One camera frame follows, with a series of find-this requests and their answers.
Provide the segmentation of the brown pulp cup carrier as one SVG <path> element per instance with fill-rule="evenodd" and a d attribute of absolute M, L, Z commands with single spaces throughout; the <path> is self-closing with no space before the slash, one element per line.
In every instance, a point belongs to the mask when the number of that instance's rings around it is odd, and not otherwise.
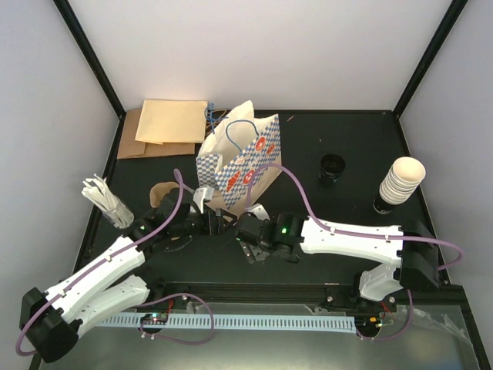
<path fill-rule="evenodd" d="M 157 183 L 149 192 L 150 206 L 156 210 L 171 211 L 177 202 L 179 185 L 175 182 Z"/>

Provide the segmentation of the blue checkered paper bag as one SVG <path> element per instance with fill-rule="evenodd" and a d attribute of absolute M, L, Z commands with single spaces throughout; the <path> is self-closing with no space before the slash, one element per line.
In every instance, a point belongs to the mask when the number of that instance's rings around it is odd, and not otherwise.
<path fill-rule="evenodd" d="M 198 183 L 214 189 L 206 205 L 240 215 L 279 176 L 277 168 L 261 169 L 268 163 L 282 163 L 279 115 L 256 118 L 247 100 L 213 124 L 197 154 Z"/>

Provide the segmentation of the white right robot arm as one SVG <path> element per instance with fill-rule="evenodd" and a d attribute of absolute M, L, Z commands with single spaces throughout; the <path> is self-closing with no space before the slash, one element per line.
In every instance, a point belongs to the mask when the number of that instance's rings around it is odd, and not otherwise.
<path fill-rule="evenodd" d="M 357 276 L 351 304 L 360 311 L 401 289 L 433 291 L 440 286 L 438 248 L 421 236 L 406 235 L 398 225 L 360 227 L 314 217 L 280 214 L 276 220 L 247 212 L 236 224 L 235 238 L 251 259 L 275 256 L 289 263 L 304 254 L 338 254 L 374 261 Z"/>

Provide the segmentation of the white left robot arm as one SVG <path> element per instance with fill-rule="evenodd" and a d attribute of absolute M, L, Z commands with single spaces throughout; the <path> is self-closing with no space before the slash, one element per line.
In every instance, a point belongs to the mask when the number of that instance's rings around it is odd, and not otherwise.
<path fill-rule="evenodd" d="M 221 235 L 237 220 L 208 203 L 204 187 L 195 193 L 175 187 L 74 275 L 44 291 L 26 292 L 17 354 L 26 354 L 22 342 L 28 340 L 44 362 L 56 362 L 99 322 L 127 308 L 160 306 L 166 290 L 144 264 L 155 254 L 185 246 L 194 236 Z"/>

